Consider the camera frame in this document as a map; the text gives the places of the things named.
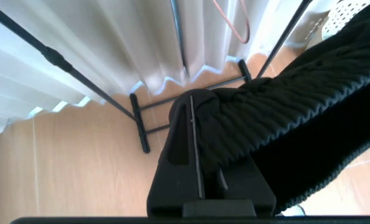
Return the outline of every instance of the laundry basket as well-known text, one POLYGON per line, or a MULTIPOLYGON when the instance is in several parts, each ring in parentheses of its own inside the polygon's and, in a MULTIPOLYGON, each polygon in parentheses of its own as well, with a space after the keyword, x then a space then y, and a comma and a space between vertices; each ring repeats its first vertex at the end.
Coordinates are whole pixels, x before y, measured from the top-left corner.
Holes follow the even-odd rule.
POLYGON ((323 25, 316 31, 314 37, 308 43, 307 48, 320 43, 323 40, 339 32, 359 11, 370 4, 370 0, 344 0, 330 10, 323 21, 323 25))

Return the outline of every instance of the curtain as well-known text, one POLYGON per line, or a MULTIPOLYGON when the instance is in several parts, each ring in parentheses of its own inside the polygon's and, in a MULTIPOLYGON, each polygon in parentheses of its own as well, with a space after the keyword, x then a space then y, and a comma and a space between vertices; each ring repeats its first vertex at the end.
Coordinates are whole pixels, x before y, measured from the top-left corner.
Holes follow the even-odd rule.
MULTIPOLYGON (((245 36, 240 2, 217 2, 245 36)), ((140 85, 157 93, 169 80, 194 82, 201 69, 268 54, 301 0, 245 3, 247 44, 232 34, 211 0, 0 0, 0 10, 108 94, 129 94, 140 85)), ((286 44, 305 46, 334 3, 313 1, 286 44)), ((0 25, 0 132, 9 121, 89 100, 101 98, 0 25)))

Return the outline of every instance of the floor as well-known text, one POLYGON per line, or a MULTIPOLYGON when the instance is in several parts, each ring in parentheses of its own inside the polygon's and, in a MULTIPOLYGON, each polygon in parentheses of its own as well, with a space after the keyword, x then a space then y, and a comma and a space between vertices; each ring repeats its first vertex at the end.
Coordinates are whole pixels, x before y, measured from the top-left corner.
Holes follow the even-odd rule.
MULTIPOLYGON (((284 47, 264 76, 274 77, 298 54, 284 47)), ((252 75, 265 59, 257 54, 247 62, 252 75)), ((144 87, 136 94, 140 105, 147 105, 239 74, 235 63, 227 63, 222 74, 204 72, 185 87, 168 82, 158 96, 144 87)), ((131 109, 127 96, 114 98, 131 109)), ((170 107, 143 111, 146 129, 167 124, 170 107)), ((145 216, 167 134, 167 129, 150 134, 151 153, 144 154, 135 123, 111 105, 96 102, 9 125, 0 134, 0 223, 26 216, 145 216)), ((370 150, 302 206, 308 215, 370 214, 370 150)))

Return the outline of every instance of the red wire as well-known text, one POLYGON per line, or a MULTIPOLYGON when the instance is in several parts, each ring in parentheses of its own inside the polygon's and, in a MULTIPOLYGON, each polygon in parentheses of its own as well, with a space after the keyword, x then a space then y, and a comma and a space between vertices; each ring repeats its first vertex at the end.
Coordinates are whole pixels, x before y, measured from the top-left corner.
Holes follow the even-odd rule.
POLYGON ((242 3, 242 9, 243 9, 243 13, 245 14, 245 18, 246 18, 246 29, 247 29, 247 33, 246 33, 246 38, 245 39, 242 39, 242 37, 239 35, 239 33, 236 31, 234 25, 232 25, 232 23, 230 22, 230 20, 228 19, 228 17, 225 15, 225 13, 223 12, 223 10, 221 9, 220 5, 217 3, 216 0, 213 0, 214 4, 216 5, 217 9, 220 11, 222 17, 225 19, 225 21, 227 22, 229 28, 234 32, 234 34, 236 35, 236 37, 239 39, 239 41, 241 41, 243 44, 247 44, 247 42, 250 40, 250 24, 249 24, 249 17, 247 15, 247 11, 246 11, 246 5, 245 5, 245 2, 244 0, 240 0, 240 3, 242 3))

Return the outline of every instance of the metal stand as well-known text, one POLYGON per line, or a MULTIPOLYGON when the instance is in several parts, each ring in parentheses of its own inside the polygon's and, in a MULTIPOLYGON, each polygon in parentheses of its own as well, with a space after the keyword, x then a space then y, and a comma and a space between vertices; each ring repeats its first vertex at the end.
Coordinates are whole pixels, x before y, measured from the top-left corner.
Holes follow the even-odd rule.
MULTIPOLYGON (((272 59, 274 56, 277 54, 279 51, 279 48, 282 46, 286 38, 289 36, 290 32, 292 31, 293 27, 307 8, 307 6, 311 3, 312 0, 303 0, 298 7, 296 13, 290 20, 289 24, 287 25, 285 31, 283 34, 280 36, 278 42, 276 43, 275 47, 273 48, 271 54, 268 56, 267 61, 264 63, 263 67, 259 71, 259 74, 257 75, 257 78, 261 77, 263 73, 266 71, 268 68, 269 64, 271 63, 272 59)), ((155 133, 157 131, 169 128, 170 125, 164 125, 158 128, 150 129, 150 130, 145 130, 145 126, 143 124, 142 116, 141 116, 141 111, 162 105, 164 103, 173 101, 177 98, 172 97, 168 98, 166 100, 162 100, 156 103, 152 103, 150 105, 142 106, 140 107, 138 104, 138 99, 135 94, 130 95, 130 100, 131 104, 133 107, 133 112, 134 115, 131 114, 127 109, 125 109, 122 105, 117 103, 112 97, 110 97, 107 93, 105 93, 103 90, 101 90, 99 87, 97 87, 94 83, 92 83, 89 79, 87 79, 84 75, 82 75, 78 70, 76 70, 66 59, 64 59, 63 55, 61 55, 58 51, 45 46, 43 43, 41 43, 39 40, 37 40, 33 35, 28 33, 23 27, 21 27, 19 24, 17 24, 15 21, 13 21, 10 17, 5 15, 0 10, 0 23, 7 27, 9 30, 11 30, 13 33, 18 35, 20 38, 22 38, 24 41, 32 45, 35 49, 37 49, 51 64, 58 66, 61 68, 63 71, 71 74, 74 78, 76 78, 78 81, 83 83, 85 86, 87 86, 89 89, 93 90, 95 93, 97 93, 99 96, 101 96, 103 99, 105 99, 107 102, 111 103, 115 108, 119 109, 121 112, 126 114, 128 117, 133 119, 136 122, 136 125, 138 127, 138 133, 140 135, 141 139, 141 145, 142 145, 142 150, 145 153, 150 152, 149 148, 149 143, 147 139, 147 135, 151 133, 155 133)), ((251 82, 252 77, 247 70, 246 63, 243 60, 240 60, 238 63, 238 66, 240 68, 240 72, 242 73, 241 77, 233 78, 231 80, 227 80, 222 83, 218 83, 212 86, 206 87, 208 90, 211 90, 213 88, 217 88, 226 84, 230 84, 239 80, 245 80, 246 82, 251 82)))
MULTIPOLYGON (((218 84, 215 84, 215 85, 208 86, 208 87, 206 87, 206 89, 211 90, 211 89, 214 89, 214 88, 226 85, 226 84, 237 82, 239 80, 245 80, 245 82, 250 82, 252 80, 252 76, 251 76, 249 70, 247 69, 246 63, 243 59, 239 61, 238 66, 239 66, 240 72, 242 73, 241 77, 233 78, 231 80, 227 80, 227 81, 222 82, 222 83, 218 83, 218 84)), ((176 98, 178 98, 178 96, 171 97, 171 98, 159 101, 159 102, 151 103, 149 105, 140 107, 139 104, 138 104, 138 99, 137 99, 136 95, 134 93, 132 93, 130 95, 131 104, 133 106, 133 111, 134 111, 134 114, 135 114, 135 117, 136 117, 136 120, 137 120, 136 125, 138 127, 138 132, 140 134, 143 152, 145 152, 145 153, 150 152, 149 143, 148 143, 148 134, 155 133, 157 131, 161 131, 161 130, 164 130, 166 128, 169 128, 170 125, 166 124, 164 126, 160 126, 160 127, 153 128, 153 129, 150 129, 150 130, 146 131, 145 126, 143 124, 141 111, 146 110, 146 109, 150 109, 150 108, 153 108, 155 106, 159 106, 159 105, 171 102, 171 101, 174 101, 176 98)))

